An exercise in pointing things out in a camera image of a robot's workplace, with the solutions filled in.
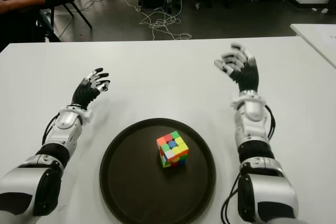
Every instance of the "person's arm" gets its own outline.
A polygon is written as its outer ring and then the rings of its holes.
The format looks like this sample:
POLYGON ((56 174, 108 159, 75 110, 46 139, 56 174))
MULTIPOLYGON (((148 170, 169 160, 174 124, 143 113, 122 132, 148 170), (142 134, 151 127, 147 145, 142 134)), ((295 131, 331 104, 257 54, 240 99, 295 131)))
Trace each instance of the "person's arm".
POLYGON ((43 5, 45 2, 46 0, 0 0, 0 14, 25 7, 43 5))

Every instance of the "white table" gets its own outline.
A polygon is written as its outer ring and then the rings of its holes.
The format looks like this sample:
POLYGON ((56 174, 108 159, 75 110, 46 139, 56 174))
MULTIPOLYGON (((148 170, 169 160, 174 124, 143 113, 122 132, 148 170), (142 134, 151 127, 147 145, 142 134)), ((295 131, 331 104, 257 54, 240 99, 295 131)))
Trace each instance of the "white table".
MULTIPOLYGON (((0 54, 0 177, 40 148, 49 119, 69 102, 83 76, 103 66, 111 74, 111 89, 91 106, 95 117, 67 167, 57 210, 39 223, 119 223, 100 195, 102 156, 125 127, 155 117, 186 123, 209 145, 217 181, 213 200, 196 223, 219 223, 239 167, 230 107, 238 89, 213 62, 232 41, 10 45, 0 54)), ((300 37, 235 41, 257 58, 259 93, 277 121, 272 149, 298 194, 300 218, 332 223, 336 91, 330 84, 336 83, 336 71, 300 37)), ((236 203, 234 198, 230 218, 243 223, 236 203)))
POLYGON ((336 68, 336 25, 291 24, 290 27, 336 68))

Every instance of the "robot finger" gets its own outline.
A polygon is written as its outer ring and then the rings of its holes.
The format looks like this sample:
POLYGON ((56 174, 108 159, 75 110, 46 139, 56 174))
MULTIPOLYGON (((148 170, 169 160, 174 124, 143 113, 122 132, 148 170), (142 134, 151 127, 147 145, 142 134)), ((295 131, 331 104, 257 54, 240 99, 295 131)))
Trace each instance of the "robot finger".
POLYGON ((95 83, 97 80, 101 79, 101 78, 105 78, 105 77, 108 77, 109 74, 108 73, 99 73, 99 74, 96 74, 94 75, 92 78, 91 78, 91 83, 95 83))
POLYGON ((234 69, 237 71, 241 71, 245 67, 244 63, 242 63, 235 55, 222 56, 222 59, 226 64, 235 65, 234 69))
POLYGON ((101 92, 106 92, 109 90, 109 85, 110 85, 110 81, 109 80, 105 80, 105 81, 98 81, 97 82, 97 86, 96 89, 101 93, 101 92))
POLYGON ((89 73, 87 76, 85 76, 84 80, 91 82, 92 77, 95 76, 96 74, 100 73, 103 71, 103 68, 97 68, 91 73, 89 73))
POLYGON ((233 49, 233 51, 228 54, 222 55, 222 59, 224 60, 225 58, 230 56, 237 58, 242 64, 245 64, 247 61, 246 56, 241 51, 235 49, 233 49))
POLYGON ((221 71, 225 72, 228 76, 234 71, 230 66, 228 66, 221 60, 215 60, 215 66, 221 71))
POLYGON ((232 43, 231 44, 231 49, 233 49, 233 50, 236 49, 236 50, 240 51, 246 57, 247 61, 254 59, 253 55, 249 52, 249 50, 246 47, 244 47, 244 46, 242 46, 238 43, 235 43, 235 42, 232 43))

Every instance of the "tangled white cable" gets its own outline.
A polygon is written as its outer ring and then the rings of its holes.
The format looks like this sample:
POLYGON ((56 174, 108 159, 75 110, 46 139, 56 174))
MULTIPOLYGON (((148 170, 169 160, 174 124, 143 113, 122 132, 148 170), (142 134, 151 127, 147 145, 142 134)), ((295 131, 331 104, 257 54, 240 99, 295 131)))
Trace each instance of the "tangled white cable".
POLYGON ((161 32, 161 33, 164 33, 164 34, 168 34, 174 40, 191 39, 193 37, 189 33, 183 32, 181 34, 173 34, 168 30, 167 26, 173 25, 173 24, 180 24, 182 22, 181 19, 177 18, 177 16, 181 13, 182 7, 181 7, 181 10, 179 11, 179 13, 174 15, 174 16, 165 13, 162 8, 157 8, 150 15, 147 15, 146 13, 143 13, 142 11, 138 10, 136 6, 128 3, 127 0, 126 0, 126 3, 128 4, 128 6, 133 7, 136 12, 141 13, 142 15, 145 16, 145 18, 139 22, 139 25, 147 24, 148 27, 150 29, 152 29, 153 40, 155 40, 154 31, 158 31, 158 32, 161 32), (163 19, 159 18, 155 22, 152 22, 151 16, 156 14, 156 13, 163 14, 164 18, 163 19))

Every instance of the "chair leg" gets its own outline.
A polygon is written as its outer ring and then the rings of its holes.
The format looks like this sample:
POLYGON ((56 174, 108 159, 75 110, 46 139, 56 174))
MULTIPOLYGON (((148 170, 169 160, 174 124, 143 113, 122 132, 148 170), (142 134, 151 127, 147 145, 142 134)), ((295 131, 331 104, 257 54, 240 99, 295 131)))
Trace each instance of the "chair leg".
POLYGON ((56 36, 56 34, 54 33, 53 29, 51 28, 51 26, 46 23, 46 21, 43 19, 43 17, 41 16, 41 14, 37 15, 37 20, 40 22, 40 24, 43 25, 44 28, 47 29, 47 32, 50 35, 50 38, 54 41, 54 42, 61 42, 60 39, 56 36))
POLYGON ((83 15, 83 13, 80 11, 80 9, 77 7, 77 5, 74 4, 74 2, 71 3, 71 5, 74 7, 74 9, 78 12, 78 14, 82 17, 82 19, 84 19, 85 23, 90 27, 90 29, 92 29, 92 26, 90 24, 90 22, 85 18, 85 16, 83 15))
POLYGON ((64 8, 68 11, 68 13, 70 13, 70 15, 71 15, 72 17, 74 17, 72 11, 70 11, 70 9, 68 8, 68 6, 67 6, 66 4, 64 4, 63 6, 64 6, 64 8))
POLYGON ((55 8, 51 8, 50 24, 52 28, 54 28, 54 18, 55 18, 55 8))

